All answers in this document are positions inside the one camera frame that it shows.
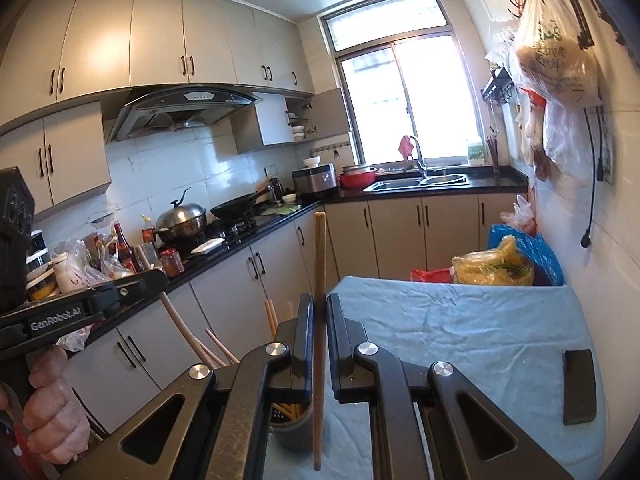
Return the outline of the left hand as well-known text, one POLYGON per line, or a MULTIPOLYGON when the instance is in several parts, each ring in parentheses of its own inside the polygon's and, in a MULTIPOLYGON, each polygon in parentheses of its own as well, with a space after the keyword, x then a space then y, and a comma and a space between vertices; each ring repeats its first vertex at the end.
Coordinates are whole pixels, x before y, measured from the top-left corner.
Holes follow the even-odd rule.
POLYGON ((54 344, 30 368, 34 393, 23 408, 22 424, 28 448, 43 460, 66 465, 88 450, 90 426, 84 410, 66 382, 65 351, 54 344))

